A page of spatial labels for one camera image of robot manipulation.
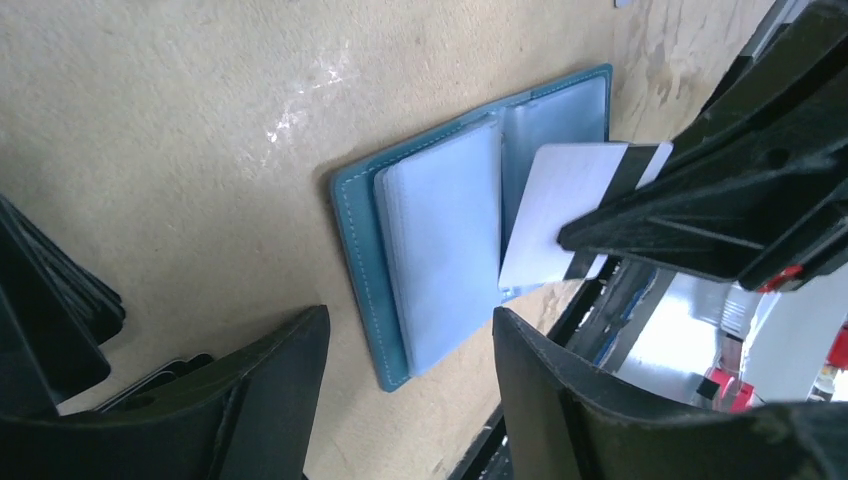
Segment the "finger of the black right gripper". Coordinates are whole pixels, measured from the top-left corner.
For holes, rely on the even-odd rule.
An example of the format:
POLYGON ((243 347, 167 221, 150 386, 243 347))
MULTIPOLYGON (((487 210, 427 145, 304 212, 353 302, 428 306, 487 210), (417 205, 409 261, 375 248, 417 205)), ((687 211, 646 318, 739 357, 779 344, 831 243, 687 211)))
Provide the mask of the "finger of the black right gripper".
POLYGON ((842 267, 846 3, 809 3, 676 137, 654 181, 564 225, 558 241, 760 292, 842 267))

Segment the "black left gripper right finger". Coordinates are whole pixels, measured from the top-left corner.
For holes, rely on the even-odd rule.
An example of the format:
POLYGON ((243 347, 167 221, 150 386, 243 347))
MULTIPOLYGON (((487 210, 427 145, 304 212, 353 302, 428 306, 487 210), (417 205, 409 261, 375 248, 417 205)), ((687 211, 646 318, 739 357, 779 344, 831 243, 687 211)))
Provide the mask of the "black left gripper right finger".
POLYGON ((700 409, 640 389, 558 346, 512 310, 493 316, 518 479, 843 479, 847 406, 700 409))

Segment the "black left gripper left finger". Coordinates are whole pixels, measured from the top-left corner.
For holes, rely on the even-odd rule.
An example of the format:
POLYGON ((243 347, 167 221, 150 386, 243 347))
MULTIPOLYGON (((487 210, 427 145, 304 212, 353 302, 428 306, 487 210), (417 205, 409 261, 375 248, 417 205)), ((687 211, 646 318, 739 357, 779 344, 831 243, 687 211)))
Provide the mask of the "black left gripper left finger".
POLYGON ((1 420, 5 479, 299 479, 330 339, 326 306, 137 395, 126 410, 1 420))

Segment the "silver VIP credit card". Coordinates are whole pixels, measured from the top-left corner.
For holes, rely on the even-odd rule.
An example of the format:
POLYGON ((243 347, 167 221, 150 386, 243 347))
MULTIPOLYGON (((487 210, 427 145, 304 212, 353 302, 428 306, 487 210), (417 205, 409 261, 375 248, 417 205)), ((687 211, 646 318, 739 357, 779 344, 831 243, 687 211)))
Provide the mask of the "silver VIP credit card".
POLYGON ((660 173, 673 144, 548 144, 533 159, 499 277, 502 288, 597 276, 607 257, 562 248, 561 228, 660 173))

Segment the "blue leather card holder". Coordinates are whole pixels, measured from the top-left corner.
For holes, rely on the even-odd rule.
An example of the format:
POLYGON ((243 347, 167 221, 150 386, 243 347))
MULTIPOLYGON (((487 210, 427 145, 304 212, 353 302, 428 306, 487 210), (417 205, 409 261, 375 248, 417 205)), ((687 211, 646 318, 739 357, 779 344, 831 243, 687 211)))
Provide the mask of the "blue leather card holder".
POLYGON ((330 181, 377 381, 394 392, 455 351, 494 307, 536 151, 609 137, 613 68, 503 97, 343 167, 330 181))

